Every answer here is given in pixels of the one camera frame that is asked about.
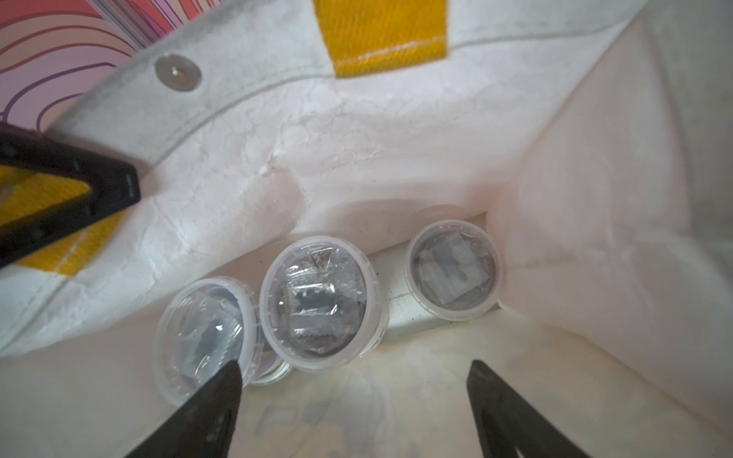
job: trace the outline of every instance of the wrinkled white material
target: wrinkled white material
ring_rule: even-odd
[[[142,180],[146,197],[105,250],[4,352],[108,327],[286,234],[373,253],[482,213],[622,27],[244,100]]]
[[[502,300],[585,336],[733,432],[733,285],[690,231],[682,145],[642,27],[540,139],[487,226]]]

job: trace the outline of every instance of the container lid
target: container lid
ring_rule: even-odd
[[[262,330],[286,362],[306,371],[340,366],[361,354],[380,323],[369,260],[333,237],[308,237],[286,248],[265,276]]]
[[[451,321],[478,317],[495,305],[504,274],[488,234],[458,220],[430,224],[417,234],[405,273],[420,304]]]
[[[155,332],[158,388],[180,406],[230,360],[239,363],[246,385],[262,356],[258,333],[245,285],[224,277],[188,285],[175,295]]]

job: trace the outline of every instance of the stitching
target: stitching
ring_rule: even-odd
[[[160,155],[160,157],[156,158],[153,161],[150,161],[147,158],[142,158],[142,160],[145,160],[146,162],[152,163],[151,168],[154,167],[156,164],[160,163],[169,153],[170,150],[177,144],[178,141],[180,141],[180,138],[178,138],[175,141],[172,141],[173,138],[181,137],[181,132],[184,130],[191,130],[192,127],[195,127],[199,124],[201,124],[205,119],[208,117],[218,113],[222,109],[224,109],[225,106],[233,106],[236,103],[241,102],[242,100],[250,98],[252,95],[254,95],[257,92],[260,92],[264,89],[267,89],[268,87],[285,84],[287,82],[287,79],[283,79],[280,81],[275,81],[278,79],[278,77],[282,75],[288,75],[289,73],[292,74],[294,72],[298,72],[299,70],[310,70],[313,72],[324,70],[324,66],[315,67],[313,65],[304,65],[301,67],[292,67],[288,68],[286,70],[282,70],[280,72],[273,73],[269,75],[267,78],[257,80],[260,81],[260,84],[257,85],[256,89],[252,89],[251,87],[248,88],[248,90],[242,91],[241,96],[237,96],[232,98],[232,93],[223,94],[220,97],[217,97],[213,103],[210,105],[212,108],[208,110],[200,110],[197,111],[192,117],[189,118],[189,120],[180,125],[176,130],[171,132],[170,135],[168,135],[161,143],[160,146],[163,147],[163,150],[165,151],[163,154]],[[302,75],[302,78],[308,78],[308,75]],[[242,86],[251,86],[252,82],[248,82],[246,84],[243,84]]]
[[[71,245],[71,247],[67,250],[64,257],[62,257],[61,260],[59,261],[59,264],[57,264],[56,268],[52,270],[51,272],[60,273],[59,271],[61,270],[64,263],[69,259],[71,255],[74,254],[74,251],[76,251],[76,249],[79,248],[79,245],[84,242],[84,239],[86,239],[86,236],[88,234],[89,234],[89,227],[87,227],[84,231],[82,231],[82,233],[79,235],[79,238],[76,239],[73,245]]]
[[[350,57],[349,59],[339,59],[338,61],[336,61],[336,63],[341,65],[341,64],[349,64],[352,62],[359,62],[365,59],[371,59],[372,57],[385,56],[386,54],[389,54],[389,53],[396,53],[399,51],[405,51],[407,49],[418,48],[423,45],[432,45],[435,43],[442,43],[445,41],[446,41],[446,36],[443,34],[435,38],[431,38],[429,40],[410,41],[407,43],[403,43],[401,45],[392,46],[391,48],[384,48],[384,49],[380,49],[379,51],[370,51],[368,53],[361,54],[360,56],[357,56],[357,57]]]

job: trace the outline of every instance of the clear plastic lid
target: clear plastic lid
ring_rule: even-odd
[[[465,221],[439,221],[408,246],[408,285],[430,313],[451,321],[478,317],[498,302],[503,267],[486,232]]]
[[[180,406],[226,362],[237,360],[242,384],[254,376],[264,339],[249,288],[233,278],[196,281],[163,313],[153,344],[155,381]]]
[[[332,237],[283,251],[265,277],[259,307],[270,345],[303,370],[339,366],[371,349],[386,315],[367,257]]]

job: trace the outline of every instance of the white fabric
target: white fabric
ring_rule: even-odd
[[[448,1],[451,48],[517,37],[598,32],[626,21],[644,0]],[[202,71],[193,92],[155,76],[159,56],[178,53]],[[334,76],[310,1],[233,0],[139,53],[50,126],[52,138],[122,154],[146,174],[203,122],[259,91]],[[144,113],[144,116],[130,114]]]
[[[488,226],[502,300],[579,333],[733,432],[733,284],[690,231],[682,145],[632,28],[540,139]]]
[[[0,270],[2,318],[0,319],[0,348],[10,343],[35,314],[43,309],[48,298],[63,285],[67,276],[43,272],[19,265]]]
[[[146,197],[105,250],[4,352],[108,327],[278,237],[330,234],[373,253],[481,213],[622,27],[244,100],[142,180]]]
[[[599,32],[626,21],[646,0],[449,0],[448,44]]]
[[[176,92],[155,61],[179,54],[201,70],[199,87]],[[228,1],[135,55],[84,95],[46,132],[51,138],[123,155],[146,174],[185,137],[245,97],[301,78],[334,76],[313,3]]]

